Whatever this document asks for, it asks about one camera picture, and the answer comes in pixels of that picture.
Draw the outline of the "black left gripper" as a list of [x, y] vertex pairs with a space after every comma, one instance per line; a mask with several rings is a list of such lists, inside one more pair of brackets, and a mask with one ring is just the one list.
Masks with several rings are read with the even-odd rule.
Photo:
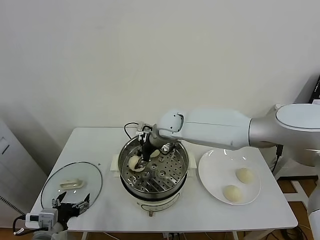
[[67, 192], [65, 191], [59, 194], [57, 198], [53, 198], [51, 201], [51, 206], [56, 207], [57, 209], [57, 222], [63, 227], [68, 226], [70, 218], [78, 217], [78, 213], [82, 214], [90, 207], [90, 194], [88, 194], [83, 201], [76, 203], [75, 205], [73, 203], [62, 203], [66, 194]]

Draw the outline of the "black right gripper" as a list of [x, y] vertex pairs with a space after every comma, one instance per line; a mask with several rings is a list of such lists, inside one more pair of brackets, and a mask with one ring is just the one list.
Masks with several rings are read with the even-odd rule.
[[[174, 149], [173, 143], [166, 143], [161, 147], [160, 151], [162, 153], [170, 153], [173, 149]], [[151, 154], [154, 151], [155, 151], [155, 147], [147, 139], [146, 142], [144, 142], [141, 147], [141, 152], [142, 152], [141, 156], [142, 156], [143, 160], [142, 159], [138, 160], [134, 166], [134, 169], [135, 170], [143, 170], [146, 167], [146, 165], [148, 164], [148, 162], [144, 161], [144, 160], [149, 160], [151, 157]]]

